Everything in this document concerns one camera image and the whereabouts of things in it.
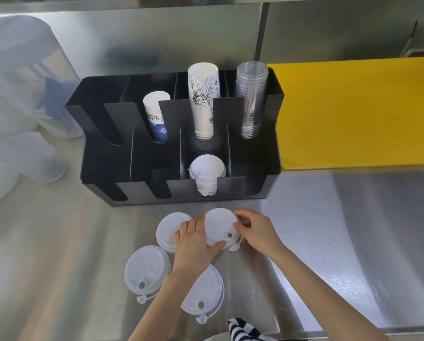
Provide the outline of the person's left forearm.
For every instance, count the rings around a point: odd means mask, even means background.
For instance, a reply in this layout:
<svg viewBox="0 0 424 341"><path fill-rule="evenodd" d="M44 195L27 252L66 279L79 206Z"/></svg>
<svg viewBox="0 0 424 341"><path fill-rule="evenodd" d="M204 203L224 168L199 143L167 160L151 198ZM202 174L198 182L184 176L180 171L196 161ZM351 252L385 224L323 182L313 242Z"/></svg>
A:
<svg viewBox="0 0 424 341"><path fill-rule="evenodd" d="M167 341L182 302L208 266L174 268L128 341Z"/></svg>

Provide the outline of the person's right hand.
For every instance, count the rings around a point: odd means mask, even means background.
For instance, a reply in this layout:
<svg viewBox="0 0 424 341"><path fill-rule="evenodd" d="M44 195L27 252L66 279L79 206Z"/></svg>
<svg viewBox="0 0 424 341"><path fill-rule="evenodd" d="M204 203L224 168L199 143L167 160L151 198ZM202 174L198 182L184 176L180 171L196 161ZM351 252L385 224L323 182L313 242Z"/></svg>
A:
<svg viewBox="0 0 424 341"><path fill-rule="evenodd" d="M236 210L233 213L241 223L251 223L251 235L246 240L253 248L277 262L286 252L269 217L254 210Z"/></svg>

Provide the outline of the person's right forearm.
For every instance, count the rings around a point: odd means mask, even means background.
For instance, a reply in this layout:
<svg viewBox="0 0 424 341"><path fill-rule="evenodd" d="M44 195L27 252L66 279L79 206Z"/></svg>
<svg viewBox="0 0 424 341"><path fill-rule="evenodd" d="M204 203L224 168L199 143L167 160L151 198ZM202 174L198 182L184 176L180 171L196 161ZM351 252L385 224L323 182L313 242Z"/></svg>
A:
<svg viewBox="0 0 424 341"><path fill-rule="evenodd" d="M281 270L330 341L391 341L282 243L260 252Z"/></svg>

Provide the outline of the black cup organizer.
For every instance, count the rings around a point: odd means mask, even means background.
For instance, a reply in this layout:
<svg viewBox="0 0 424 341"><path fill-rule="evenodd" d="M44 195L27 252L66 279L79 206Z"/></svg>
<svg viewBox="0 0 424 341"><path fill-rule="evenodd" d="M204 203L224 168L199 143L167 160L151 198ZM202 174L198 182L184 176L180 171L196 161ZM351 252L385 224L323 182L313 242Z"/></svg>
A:
<svg viewBox="0 0 424 341"><path fill-rule="evenodd" d="M266 198L281 173L276 122L284 93L269 68L260 129L245 139L236 75L236 69L219 71L221 96L213 100L214 135L207 140L195 133L187 72L82 79L65 105L85 134L82 183L110 206ZM165 143L154 140L143 104L153 91L170 95L159 102ZM189 166L202 154L226 166L212 196L201 195L189 178Z"/></svg>

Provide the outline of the clear plastic cup stack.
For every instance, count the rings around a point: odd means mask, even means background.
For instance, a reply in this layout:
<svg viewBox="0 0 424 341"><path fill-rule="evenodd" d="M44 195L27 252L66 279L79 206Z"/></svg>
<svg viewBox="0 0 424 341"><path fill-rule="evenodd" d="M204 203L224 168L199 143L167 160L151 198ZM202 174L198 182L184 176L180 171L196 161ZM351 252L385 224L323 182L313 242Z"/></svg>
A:
<svg viewBox="0 0 424 341"><path fill-rule="evenodd" d="M241 135L257 136L266 101L268 67L259 61L241 63L237 68L235 95L244 98Z"/></svg>

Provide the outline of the ink drawing paper cup stack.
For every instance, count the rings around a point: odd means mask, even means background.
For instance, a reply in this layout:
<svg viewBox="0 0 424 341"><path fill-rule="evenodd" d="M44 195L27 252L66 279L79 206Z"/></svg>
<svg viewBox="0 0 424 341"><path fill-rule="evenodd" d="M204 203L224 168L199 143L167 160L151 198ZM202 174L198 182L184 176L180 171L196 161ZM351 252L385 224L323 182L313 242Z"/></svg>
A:
<svg viewBox="0 0 424 341"><path fill-rule="evenodd" d="M218 67L213 63L195 63L188 71L188 95L197 138L214 135L213 100L220 97Z"/></svg>

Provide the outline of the large translucent plastic pitcher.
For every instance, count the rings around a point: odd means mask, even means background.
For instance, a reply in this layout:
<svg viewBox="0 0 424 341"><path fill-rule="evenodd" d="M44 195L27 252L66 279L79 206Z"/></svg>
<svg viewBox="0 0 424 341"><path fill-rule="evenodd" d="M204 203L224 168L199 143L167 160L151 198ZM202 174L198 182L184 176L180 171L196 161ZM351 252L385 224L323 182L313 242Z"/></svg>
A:
<svg viewBox="0 0 424 341"><path fill-rule="evenodd" d="M59 139L84 132L65 105L80 83L51 27L39 18L0 18L0 101Z"/></svg>

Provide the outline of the plain white paper cup stack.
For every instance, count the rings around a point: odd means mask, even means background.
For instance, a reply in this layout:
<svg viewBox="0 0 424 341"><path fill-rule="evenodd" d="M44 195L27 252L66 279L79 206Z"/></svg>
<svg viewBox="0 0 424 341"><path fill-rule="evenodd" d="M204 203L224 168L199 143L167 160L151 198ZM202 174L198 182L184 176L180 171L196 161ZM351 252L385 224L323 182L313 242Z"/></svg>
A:
<svg viewBox="0 0 424 341"><path fill-rule="evenodd" d="M217 192L217 179L226 176L223 161L212 154L204 154L193 160L189 167L189 177L196 181L198 192L212 196Z"/></svg>

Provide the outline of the yellow cutting board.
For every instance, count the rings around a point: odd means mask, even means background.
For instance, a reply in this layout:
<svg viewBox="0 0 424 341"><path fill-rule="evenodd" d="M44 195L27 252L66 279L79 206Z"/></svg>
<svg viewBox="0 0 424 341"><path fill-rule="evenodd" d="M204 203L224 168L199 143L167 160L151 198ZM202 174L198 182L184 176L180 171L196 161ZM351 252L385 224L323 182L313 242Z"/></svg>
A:
<svg viewBox="0 0 424 341"><path fill-rule="evenodd" d="M268 66L282 171L424 165L424 57Z"/></svg>

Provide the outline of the blue print paper cup stack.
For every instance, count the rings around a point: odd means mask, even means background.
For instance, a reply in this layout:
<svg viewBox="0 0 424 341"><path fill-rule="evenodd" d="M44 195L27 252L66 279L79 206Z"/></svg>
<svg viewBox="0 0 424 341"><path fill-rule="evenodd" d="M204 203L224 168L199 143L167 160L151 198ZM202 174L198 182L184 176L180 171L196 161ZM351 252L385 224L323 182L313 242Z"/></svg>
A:
<svg viewBox="0 0 424 341"><path fill-rule="evenodd" d="M143 98L147 118L151 127L153 138L158 143L168 140L168 133L164 124L160 101L170 100L170 95L165 91L153 91Z"/></svg>

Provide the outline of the striped navy white clothing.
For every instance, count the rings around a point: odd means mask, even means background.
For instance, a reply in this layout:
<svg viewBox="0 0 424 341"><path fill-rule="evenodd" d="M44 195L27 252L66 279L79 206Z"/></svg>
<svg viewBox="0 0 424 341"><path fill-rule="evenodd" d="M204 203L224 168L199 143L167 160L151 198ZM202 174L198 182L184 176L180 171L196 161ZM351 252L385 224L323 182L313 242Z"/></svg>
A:
<svg viewBox="0 0 424 341"><path fill-rule="evenodd" d="M229 331L211 336L203 341L280 341L260 333L252 324L241 318L228 320Z"/></svg>

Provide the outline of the person's left hand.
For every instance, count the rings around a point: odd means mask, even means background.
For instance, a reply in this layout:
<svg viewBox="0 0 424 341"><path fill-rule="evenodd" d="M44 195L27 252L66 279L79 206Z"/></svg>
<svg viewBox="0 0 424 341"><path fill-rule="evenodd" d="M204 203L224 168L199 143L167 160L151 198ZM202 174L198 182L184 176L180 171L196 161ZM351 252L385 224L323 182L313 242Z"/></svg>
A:
<svg viewBox="0 0 424 341"><path fill-rule="evenodd" d="M175 260L172 274L196 280L216 256L207 255L205 216L182 222L175 233Z"/></svg>

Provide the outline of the metal shelf post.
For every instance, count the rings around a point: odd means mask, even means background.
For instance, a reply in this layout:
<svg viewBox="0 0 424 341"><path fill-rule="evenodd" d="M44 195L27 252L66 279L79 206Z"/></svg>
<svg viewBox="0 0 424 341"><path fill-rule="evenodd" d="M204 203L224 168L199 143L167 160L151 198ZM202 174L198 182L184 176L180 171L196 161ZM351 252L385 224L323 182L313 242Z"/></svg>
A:
<svg viewBox="0 0 424 341"><path fill-rule="evenodd" d="M265 35L265 30L266 30L266 22L267 22L267 18L268 18L269 8L270 8L269 2L264 2L264 3L261 4L258 34L257 34L256 43L255 43L253 61L260 61L260 56L261 56L262 45L263 45L263 41L264 41L264 35Z"/></svg>

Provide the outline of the white plastic cup lid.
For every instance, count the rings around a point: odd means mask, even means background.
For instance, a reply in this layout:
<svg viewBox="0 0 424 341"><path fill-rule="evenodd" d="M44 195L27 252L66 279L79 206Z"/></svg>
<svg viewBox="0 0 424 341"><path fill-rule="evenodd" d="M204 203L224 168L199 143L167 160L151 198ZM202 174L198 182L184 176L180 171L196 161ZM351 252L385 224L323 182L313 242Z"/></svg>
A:
<svg viewBox="0 0 424 341"><path fill-rule="evenodd" d="M124 280L128 289L137 295L137 302L145 304L157 295L170 272L169 256L161 247L143 246L128 259Z"/></svg>
<svg viewBox="0 0 424 341"><path fill-rule="evenodd" d="M242 236L234 227L241 223L238 217L225 208L214 208L205 214L204 226L208 246L214 246L219 241L226 241L223 250L235 252L239 250Z"/></svg>
<svg viewBox="0 0 424 341"><path fill-rule="evenodd" d="M168 253L175 253L174 235L182 222L188 222L191 216L183 212L174 212L165 216L156 230L158 245Z"/></svg>
<svg viewBox="0 0 424 341"><path fill-rule="evenodd" d="M215 266L209 264L193 284L181 304L181 309L195 316L197 322L204 325L220 309L224 294L223 279Z"/></svg>

